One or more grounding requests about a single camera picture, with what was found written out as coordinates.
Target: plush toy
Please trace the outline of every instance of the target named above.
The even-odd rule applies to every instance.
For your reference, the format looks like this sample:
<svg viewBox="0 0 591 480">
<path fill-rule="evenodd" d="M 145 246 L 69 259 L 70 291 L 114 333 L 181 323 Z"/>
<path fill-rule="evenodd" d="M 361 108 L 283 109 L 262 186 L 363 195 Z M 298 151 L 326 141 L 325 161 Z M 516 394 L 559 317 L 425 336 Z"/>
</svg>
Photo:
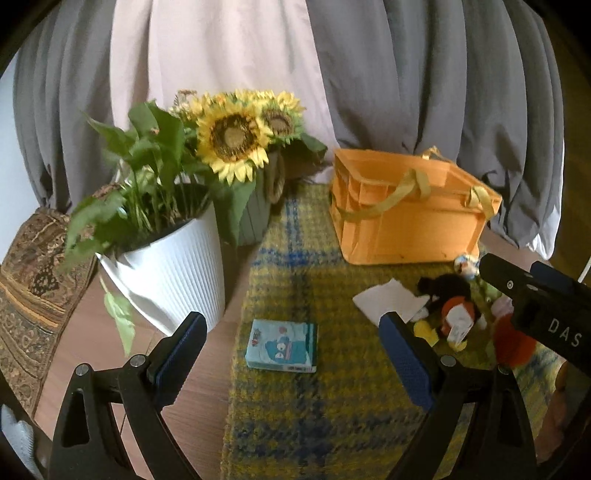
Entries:
<svg viewBox="0 0 591 480">
<path fill-rule="evenodd" d="M 486 319 L 472 301 L 470 284 L 463 277 L 457 274 L 423 277 L 418 290 L 431 298 L 426 307 L 429 314 L 441 311 L 441 334 L 454 351 L 464 350 L 465 336 L 474 324 L 481 330 L 487 327 Z"/>
<path fill-rule="evenodd" d="M 437 278 L 421 277 L 418 281 L 418 290 L 422 295 L 429 295 L 431 302 L 427 304 L 429 314 L 438 312 L 454 297 L 464 297 L 466 301 L 472 301 L 470 284 L 455 273 L 447 273 Z M 476 318 L 480 318 L 480 310 L 474 305 Z"/>
<path fill-rule="evenodd" d="M 466 280 L 474 280 L 479 275 L 480 259 L 471 255 L 460 255 L 453 262 L 455 272 Z"/>
<path fill-rule="evenodd" d="M 474 325 L 477 310 L 476 305 L 464 297 L 449 299 L 441 309 L 441 334 L 455 352 L 466 348 L 464 338 Z"/>
<path fill-rule="evenodd" d="M 495 320 L 492 336 L 496 362 L 511 368 L 529 363 L 537 342 L 511 324 L 512 313 Z"/>
<path fill-rule="evenodd" d="M 419 320 L 415 323 L 413 331 L 415 337 L 425 339 L 431 347 L 434 347 L 439 341 L 437 331 L 434 328 L 431 328 L 431 325 L 429 325 L 429 322 L 426 320 Z"/>
</svg>

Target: orange plastic basket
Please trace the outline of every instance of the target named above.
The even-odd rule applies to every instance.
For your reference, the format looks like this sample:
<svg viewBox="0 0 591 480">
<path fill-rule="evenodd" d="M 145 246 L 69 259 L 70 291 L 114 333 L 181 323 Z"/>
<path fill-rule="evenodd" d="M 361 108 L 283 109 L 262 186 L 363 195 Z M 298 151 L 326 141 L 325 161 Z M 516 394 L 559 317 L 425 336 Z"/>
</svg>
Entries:
<svg viewBox="0 0 591 480">
<path fill-rule="evenodd" d="M 355 265 L 453 261 L 478 255 L 501 196 L 450 161 L 337 150 L 330 214 Z"/>
</svg>

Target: paisley fabric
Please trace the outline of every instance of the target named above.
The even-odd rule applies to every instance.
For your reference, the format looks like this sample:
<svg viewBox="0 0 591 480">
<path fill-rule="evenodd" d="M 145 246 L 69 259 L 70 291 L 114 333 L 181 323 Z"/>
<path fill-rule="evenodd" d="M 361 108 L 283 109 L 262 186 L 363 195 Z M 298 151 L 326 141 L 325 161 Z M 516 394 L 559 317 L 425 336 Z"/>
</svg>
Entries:
<svg viewBox="0 0 591 480">
<path fill-rule="evenodd" d="M 0 266 L 0 369 L 32 417 L 63 329 L 95 260 L 63 268 L 69 217 L 39 208 Z"/>
</svg>

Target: white flower pot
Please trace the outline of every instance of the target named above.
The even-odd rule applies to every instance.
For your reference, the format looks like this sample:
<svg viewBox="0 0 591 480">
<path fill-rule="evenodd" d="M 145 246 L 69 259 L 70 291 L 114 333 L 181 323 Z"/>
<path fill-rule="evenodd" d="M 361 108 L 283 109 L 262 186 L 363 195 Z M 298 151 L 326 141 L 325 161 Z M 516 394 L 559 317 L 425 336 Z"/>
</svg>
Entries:
<svg viewBox="0 0 591 480">
<path fill-rule="evenodd" d="M 211 204 L 200 218 L 147 247 L 100 263 L 121 293 L 158 330 L 170 336 L 190 312 L 200 312 L 207 331 L 225 309 L 222 253 Z"/>
</svg>

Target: black plush toy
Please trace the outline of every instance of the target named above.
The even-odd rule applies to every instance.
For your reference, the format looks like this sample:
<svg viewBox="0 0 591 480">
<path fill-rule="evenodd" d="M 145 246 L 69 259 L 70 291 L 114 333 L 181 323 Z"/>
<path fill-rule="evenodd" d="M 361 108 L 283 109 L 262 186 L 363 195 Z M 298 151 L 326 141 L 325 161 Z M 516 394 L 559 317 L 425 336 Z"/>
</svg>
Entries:
<svg viewBox="0 0 591 480">
<path fill-rule="evenodd" d="M 421 295 L 429 295 L 431 301 L 426 305 L 429 315 L 439 311 L 453 297 L 464 297 L 466 301 L 472 301 L 470 284 L 455 273 L 447 273 L 437 278 L 421 277 L 418 281 L 418 290 Z M 474 304 L 476 318 L 480 318 L 480 311 Z"/>
</svg>

